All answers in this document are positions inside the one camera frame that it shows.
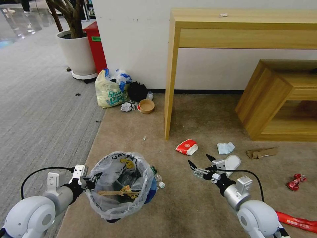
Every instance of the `trash bin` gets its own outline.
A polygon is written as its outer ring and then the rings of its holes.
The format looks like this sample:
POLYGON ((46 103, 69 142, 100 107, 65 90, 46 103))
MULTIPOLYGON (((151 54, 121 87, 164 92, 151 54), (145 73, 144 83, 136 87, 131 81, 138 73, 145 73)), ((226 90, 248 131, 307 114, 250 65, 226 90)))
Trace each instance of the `trash bin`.
POLYGON ((101 159, 88 177, 102 173, 94 190, 86 190, 91 207, 108 222, 131 215, 148 203, 155 195, 157 187, 153 171, 138 153, 116 151, 101 159), (138 192, 130 197, 117 192, 127 186, 130 192, 138 192))
POLYGON ((84 29, 84 31, 87 33, 97 73, 100 73, 101 70, 107 68, 107 63, 102 48, 97 22, 95 21, 94 23, 90 24, 84 29))

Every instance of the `red trash can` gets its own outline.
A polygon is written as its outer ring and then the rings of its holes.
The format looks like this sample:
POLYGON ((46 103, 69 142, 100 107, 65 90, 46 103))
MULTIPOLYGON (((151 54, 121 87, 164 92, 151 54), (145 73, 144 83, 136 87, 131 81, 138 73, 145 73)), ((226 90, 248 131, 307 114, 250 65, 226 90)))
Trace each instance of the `red trash can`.
POLYGON ((107 68, 107 63, 102 48, 97 22, 95 21, 94 23, 90 24, 84 29, 84 31, 87 33, 97 73, 100 73, 101 70, 107 68))

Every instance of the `baseboard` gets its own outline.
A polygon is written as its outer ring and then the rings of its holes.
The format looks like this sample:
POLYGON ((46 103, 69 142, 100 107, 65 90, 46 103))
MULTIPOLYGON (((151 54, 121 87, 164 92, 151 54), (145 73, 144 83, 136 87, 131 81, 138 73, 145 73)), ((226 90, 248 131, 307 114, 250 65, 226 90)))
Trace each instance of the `baseboard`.
MULTIPOLYGON (((148 89, 152 93, 165 93, 165 89, 148 89)), ((242 95, 244 90, 200 90, 200 89, 175 89, 175 94, 236 94, 242 95)))

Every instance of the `potted plant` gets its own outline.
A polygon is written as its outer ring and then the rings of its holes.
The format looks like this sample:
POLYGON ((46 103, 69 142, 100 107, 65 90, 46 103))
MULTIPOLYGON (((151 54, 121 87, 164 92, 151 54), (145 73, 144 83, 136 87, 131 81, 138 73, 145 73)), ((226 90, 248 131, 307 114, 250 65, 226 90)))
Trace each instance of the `potted plant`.
POLYGON ((48 4, 60 11, 70 30, 57 34, 58 44, 62 48, 72 75, 76 79, 88 80, 97 77, 88 38, 83 32, 80 11, 84 0, 46 0, 48 4))

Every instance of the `wooden shelf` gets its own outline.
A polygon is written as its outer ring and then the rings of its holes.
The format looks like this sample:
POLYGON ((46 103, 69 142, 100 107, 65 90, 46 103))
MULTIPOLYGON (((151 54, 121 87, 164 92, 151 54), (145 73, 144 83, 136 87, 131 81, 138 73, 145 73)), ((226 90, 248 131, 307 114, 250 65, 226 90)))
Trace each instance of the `wooden shelf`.
POLYGON ((317 60, 260 60, 236 112, 253 140, 317 141, 317 60))
POLYGON ((304 111, 301 103, 301 101, 286 101, 261 135, 303 134, 317 137, 317 118, 304 111))

